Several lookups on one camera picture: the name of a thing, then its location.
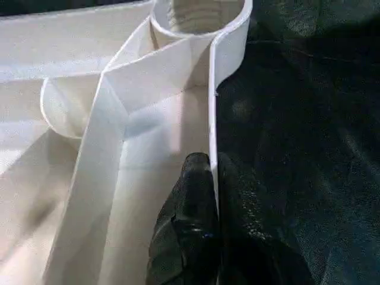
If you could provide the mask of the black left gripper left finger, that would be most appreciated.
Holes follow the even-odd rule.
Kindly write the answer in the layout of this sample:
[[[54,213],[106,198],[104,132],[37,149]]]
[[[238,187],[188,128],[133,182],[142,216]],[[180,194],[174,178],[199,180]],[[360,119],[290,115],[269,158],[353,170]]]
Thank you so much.
[[[147,284],[216,284],[220,235],[213,176],[205,153],[189,154],[156,220]]]

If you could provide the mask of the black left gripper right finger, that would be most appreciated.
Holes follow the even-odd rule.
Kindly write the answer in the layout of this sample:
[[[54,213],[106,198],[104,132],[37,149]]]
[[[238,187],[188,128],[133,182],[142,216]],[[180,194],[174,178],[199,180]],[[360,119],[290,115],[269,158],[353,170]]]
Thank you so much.
[[[296,239],[254,170],[218,154],[220,284],[315,284]]]

